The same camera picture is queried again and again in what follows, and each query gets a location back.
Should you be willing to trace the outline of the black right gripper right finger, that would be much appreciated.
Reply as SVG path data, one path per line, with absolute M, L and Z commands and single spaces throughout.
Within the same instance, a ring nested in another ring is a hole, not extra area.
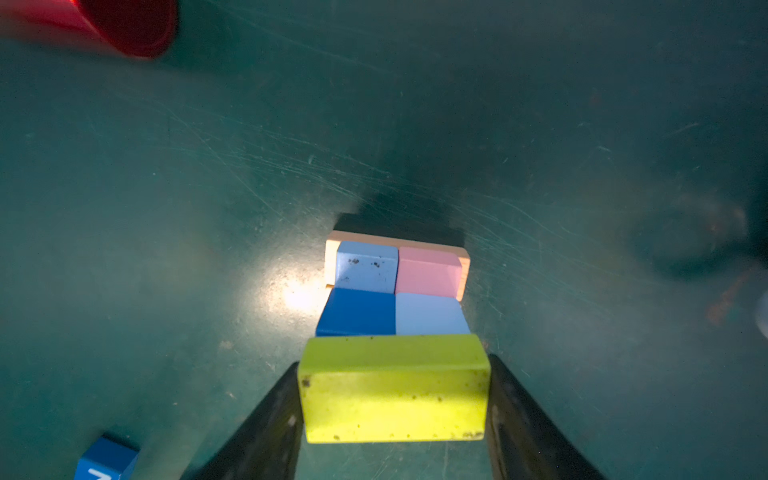
M 604 480 L 496 355 L 485 439 L 495 480 Z

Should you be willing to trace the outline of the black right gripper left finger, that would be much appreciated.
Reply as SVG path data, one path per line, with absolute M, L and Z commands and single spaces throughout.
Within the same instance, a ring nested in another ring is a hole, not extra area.
M 293 363 L 221 449 L 190 479 L 293 480 L 304 420 Z

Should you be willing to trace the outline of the lime green wooden block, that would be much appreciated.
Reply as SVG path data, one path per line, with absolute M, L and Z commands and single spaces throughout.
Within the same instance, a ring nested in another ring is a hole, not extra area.
M 310 339 L 297 382 L 311 444 L 476 441 L 491 366 L 474 334 Z

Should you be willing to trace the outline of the dark blue wooden cube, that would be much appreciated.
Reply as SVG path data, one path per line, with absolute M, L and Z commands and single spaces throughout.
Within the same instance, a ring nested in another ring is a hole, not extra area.
M 315 335 L 383 336 L 396 333 L 395 295 L 333 288 Z

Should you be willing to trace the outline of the blue number seven cube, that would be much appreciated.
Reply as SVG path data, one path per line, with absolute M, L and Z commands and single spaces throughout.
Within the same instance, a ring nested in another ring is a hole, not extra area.
M 75 480 L 128 480 L 139 451 L 107 437 L 96 440 L 79 459 Z

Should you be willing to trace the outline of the light blue wooden cube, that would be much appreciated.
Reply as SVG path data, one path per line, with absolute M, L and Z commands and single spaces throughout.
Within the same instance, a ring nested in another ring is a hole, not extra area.
M 398 293 L 395 295 L 397 335 L 470 334 L 462 307 L 455 298 Z

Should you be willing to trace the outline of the pink wooden block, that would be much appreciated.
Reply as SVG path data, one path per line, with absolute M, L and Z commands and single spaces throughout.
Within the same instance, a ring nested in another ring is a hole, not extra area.
M 402 247 L 395 293 L 459 299 L 463 267 L 457 255 L 444 251 Z

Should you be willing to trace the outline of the light blue long block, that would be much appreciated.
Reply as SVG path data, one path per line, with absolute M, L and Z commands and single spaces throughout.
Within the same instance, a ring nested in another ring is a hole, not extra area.
M 342 241 L 336 255 L 335 286 L 394 294 L 398 263 L 396 247 Z

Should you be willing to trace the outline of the natural wood block 62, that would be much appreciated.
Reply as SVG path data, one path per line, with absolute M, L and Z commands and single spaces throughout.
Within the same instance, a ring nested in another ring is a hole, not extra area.
M 466 289 L 470 270 L 470 256 L 463 247 L 443 245 L 437 243 L 421 242 L 394 237 L 377 236 L 363 233 L 355 233 L 341 230 L 333 230 L 325 243 L 324 278 L 327 286 L 333 286 L 336 279 L 336 258 L 340 244 L 343 241 L 354 241 L 366 244 L 385 245 L 391 247 L 420 248 L 434 251 L 448 252 L 456 255 L 462 265 L 462 274 L 456 299 L 462 301 Z

